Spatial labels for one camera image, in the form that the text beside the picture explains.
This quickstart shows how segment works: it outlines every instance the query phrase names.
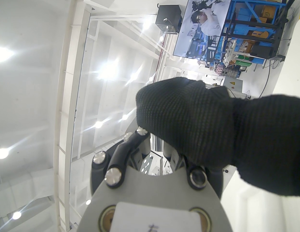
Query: black glove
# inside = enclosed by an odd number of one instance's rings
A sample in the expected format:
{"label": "black glove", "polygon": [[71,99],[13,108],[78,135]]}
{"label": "black glove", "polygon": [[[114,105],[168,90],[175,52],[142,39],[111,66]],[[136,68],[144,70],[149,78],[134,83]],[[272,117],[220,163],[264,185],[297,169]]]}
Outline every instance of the black glove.
{"label": "black glove", "polygon": [[137,123],[197,165],[237,166],[247,182],[300,196],[300,99],[230,98],[225,87],[174,78],[136,96]]}

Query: white label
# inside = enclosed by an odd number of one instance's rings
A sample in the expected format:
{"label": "white label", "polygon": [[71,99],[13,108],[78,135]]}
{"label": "white label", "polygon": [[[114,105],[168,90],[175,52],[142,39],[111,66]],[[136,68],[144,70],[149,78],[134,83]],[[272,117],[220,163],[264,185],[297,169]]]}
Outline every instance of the white label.
{"label": "white label", "polygon": [[119,202],[110,232],[201,232],[195,212]]}

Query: silver bolt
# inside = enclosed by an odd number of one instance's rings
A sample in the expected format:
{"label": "silver bolt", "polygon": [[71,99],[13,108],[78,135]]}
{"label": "silver bolt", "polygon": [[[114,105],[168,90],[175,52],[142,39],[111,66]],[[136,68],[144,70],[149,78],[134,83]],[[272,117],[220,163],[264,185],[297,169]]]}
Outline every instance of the silver bolt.
{"label": "silver bolt", "polygon": [[132,132],[126,133],[126,134],[124,135],[124,141],[126,142],[126,141],[130,138],[130,136],[131,136],[132,134],[133,134]]}
{"label": "silver bolt", "polygon": [[98,153],[96,153],[93,157],[93,163],[100,165],[101,163],[103,163],[105,161],[106,158],[106,152],[105,151],[100,151]]}
{"label": "silver bolt", "polygon": [[107,185],[115,186],[119,183],[121,177],[122,177],[121,171],[118,168],[113,167],[106,172],[104,180]]}
{"label": "silver bolt", "polygon": [[139,134],[140,136],[145,136],[147,133],[148,133],[147,130],[145,130],[145,129],[141,128],[141,127],[137,128],[137,134]]}
{"label": "silver bolt", "polygon": [[203,189],[208,180],[205,172],[201,168],[196,168],[190,173],[190,181],[195,187]]}

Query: television screen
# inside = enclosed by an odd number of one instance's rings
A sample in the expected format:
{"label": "television screen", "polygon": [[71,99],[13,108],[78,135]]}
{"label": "television screen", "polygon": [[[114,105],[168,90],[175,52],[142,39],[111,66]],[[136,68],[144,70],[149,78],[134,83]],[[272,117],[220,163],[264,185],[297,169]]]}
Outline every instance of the television screen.
{"label": "television screen", "polygon": [[174,56],[212,62],[231,0],[189,0]]}

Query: ceiling light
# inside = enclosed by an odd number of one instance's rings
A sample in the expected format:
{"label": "ceiling light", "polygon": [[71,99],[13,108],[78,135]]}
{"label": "ceiling light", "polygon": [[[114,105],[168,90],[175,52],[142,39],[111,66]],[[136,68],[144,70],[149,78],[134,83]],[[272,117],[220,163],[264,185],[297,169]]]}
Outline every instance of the ceiling light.
{"label": "ceiling light", "polygon": [[14,212],[13,214],[13,220],[18,220],[21,217],[21,212]]}
{"label": "ceiling light", "polygon": [[0,62],[4,62],[9,59],[14,52],[10,51],[9,49],[0,47]]}
{"label": "ceiling light", "polygon": [[130,81],[136,80],[138,78],[138,74],[139,74],[138,71],[136,73],[132,73]]}
{"label": "ceiling light", "polygon": [[8,156],[9,150],[2,148],[0,149],[0,159],[6,158]]}
{"label": "ceiling light", "polygon": [[151,20],[147,19],[147,20],[143,23],[143,30],[149,29],[150,26],[151,26]]}
{"label": "ceiling light", "polygon": [[103,64],[99,70],[99,79],[112,80],[118,75],[118,60]]}
{"label": "ceiling light", "polygon": [[102,122],[102,121],[97,121],[97,122],[95,123],[94,126],[95,126],[96,128],[101,128],[102,125],[103,125],[103,122]]}
{"label": "ceiling light", "polygon": [[127,119],[128,119],[128,117],[129,117],[129,115],[127,115],[127,114],[124,114],[124,115],[122,116],[122,120],[127,120]]}

